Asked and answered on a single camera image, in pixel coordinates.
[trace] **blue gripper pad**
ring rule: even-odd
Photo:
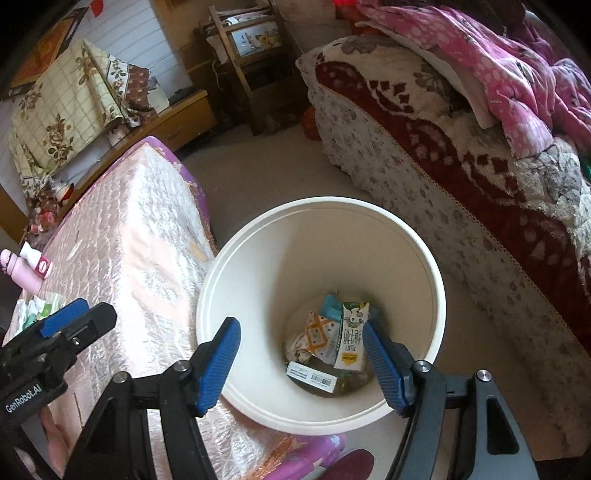
[[[43,320],[44,324],[40,328],[39,334],[43,338],[49,338],[76,320],[79,316],[88,312],[88,310],[89,306],[86,300],[76,299]]]
[[[195,404],[199,415],[205,415],[217,403],[238,352],[240,338],[240,322],[235,318],[228,317],[211,341],[210,347],[213,351],[210,353],[210,360],[201,377],[199,399]]]
[[[374,368],[386,402],[398,415],[408,417],[415,397],[410,364],[407,365],[406,362],[404,365],[396,364],[396,362],[401,363],[401,360],[392,358],[391,354],[396,354],[392,351],[395,344],[385,335],[381,325],[376,324],[376,320],[370,320],[363,327],[363,346]],[[386,348],[382,342],[388,342]]]

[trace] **pink polka dot blanket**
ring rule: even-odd
[[[439,46],[471,69],[515,158],[544,151],[553,134],[568,135],[579,155],[591,154],[591,86],[573,60],[549,65],[525,44],[448,7],[382,7],[379,0],[358,0],[357,8],[424,50]]]

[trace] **mattress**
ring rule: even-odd
[[[114,330],[78,356],[65,375],[68,391],[50,405],[72,445],[113,374],[158,374],[196,349],[197,299],[215,257],[208,221],[199,185],[148,137],[93,185],[47,245],[54,269],[41,298],[104,301],[118,315]],[[170,478],[158,411],[148,421],[158,478]],[[220,479],[262,478],[293,446],[291,436],[223,399],[197,421]]]

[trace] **barcode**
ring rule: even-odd
[[[319,377],[318,375],[312,375],[312,381],[321,383],[326,386],[331,384],[331,381],[328,378]]]

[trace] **white trash can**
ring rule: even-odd
[[[325,294],[370,301],[392,340],[433,362],[446,316],[443,281],[431,252],[402,220],[370,203],[316,197],[254,219],[223,247],[197,307],[197,340],[228,316],[242,343],[223,396],[267,427],[303,435],[357,429],[388,414],[376,379],[348,395],[322,398],[285,374],[284,344],[303,331]]]

